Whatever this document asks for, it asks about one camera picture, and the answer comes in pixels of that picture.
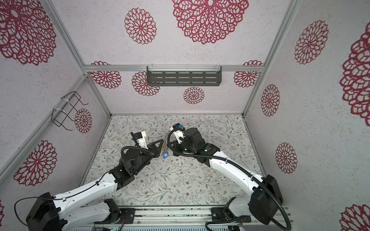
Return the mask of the blue key tag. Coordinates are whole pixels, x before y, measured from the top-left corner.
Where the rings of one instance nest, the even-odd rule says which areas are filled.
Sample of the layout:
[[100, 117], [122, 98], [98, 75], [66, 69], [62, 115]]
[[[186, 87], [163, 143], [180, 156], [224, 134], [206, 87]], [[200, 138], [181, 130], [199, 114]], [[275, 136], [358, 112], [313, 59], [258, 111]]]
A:
[[163, 157], [164, 159], [166, 159], [168, 156], [169, 156], [168, 151], [165, 151], [165, 152], [162, 154], [162, 157]]

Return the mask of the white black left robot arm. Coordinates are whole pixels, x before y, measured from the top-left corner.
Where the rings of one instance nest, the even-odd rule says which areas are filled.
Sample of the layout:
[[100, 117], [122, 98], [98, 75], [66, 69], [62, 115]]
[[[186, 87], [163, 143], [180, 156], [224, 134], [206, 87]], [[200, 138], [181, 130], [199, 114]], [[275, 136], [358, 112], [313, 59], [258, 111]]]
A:
[[152, 159], [161, 154], [164, 140], [148, 145], [125, 146], [119, 164], [102, 177], [74, 190], [52, 196], [39, 196], [26, 217], [30, 231], [68, 231], [86, 224], [114, 223], [121, 218], [121, 210], [113, 199], [87, 206], [103, 195], [115, 192], [135, 180]]

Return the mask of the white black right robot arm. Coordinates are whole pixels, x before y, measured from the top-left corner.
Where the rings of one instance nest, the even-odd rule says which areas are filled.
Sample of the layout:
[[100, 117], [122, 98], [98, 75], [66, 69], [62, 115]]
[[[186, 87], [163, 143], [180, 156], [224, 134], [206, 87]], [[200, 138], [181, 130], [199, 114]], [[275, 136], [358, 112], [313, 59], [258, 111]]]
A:
[[283, 197], [277, 180], [248, 170], [229, 158], [219, 147], [207, 143], [197, 128], [185, 129], [180, 124], [170, 128], [167, 146], [175, 156], [192, 157], [215, 169], [236, 183], [245, 197], [231, 198], [223, 208], [212, 208], [212, 224], [250, 222], [257, 219], [264, 225], [271, 222], [284, 231], [291, 230], [291, 222], [284, 210]]

